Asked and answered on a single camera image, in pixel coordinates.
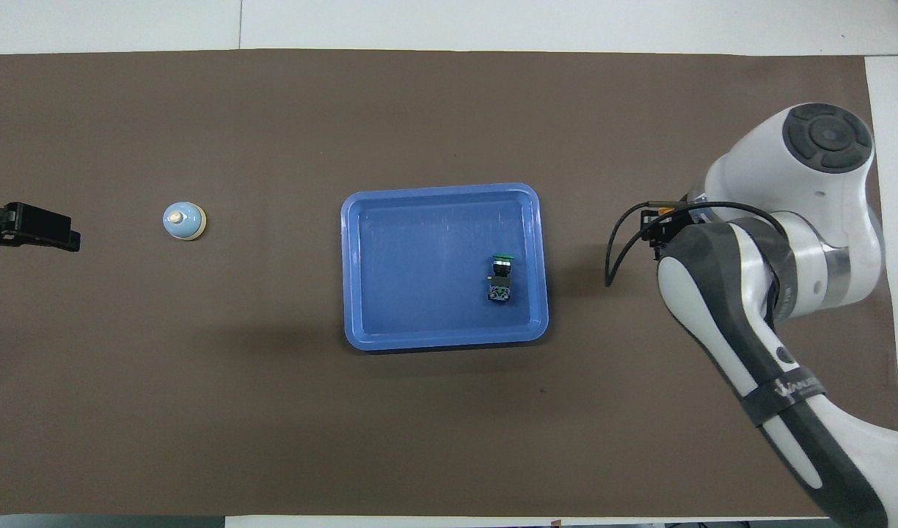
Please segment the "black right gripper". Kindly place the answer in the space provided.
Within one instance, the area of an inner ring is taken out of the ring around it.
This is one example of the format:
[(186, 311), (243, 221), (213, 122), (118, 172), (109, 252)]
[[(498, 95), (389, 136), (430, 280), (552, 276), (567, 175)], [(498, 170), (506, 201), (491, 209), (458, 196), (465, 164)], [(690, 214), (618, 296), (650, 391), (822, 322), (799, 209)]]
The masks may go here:
[(641, 211), (641, 240), (647, 243), (660, 260), (666, 246), (688, 225), (695, 224), (683, 201), (647, 201)]

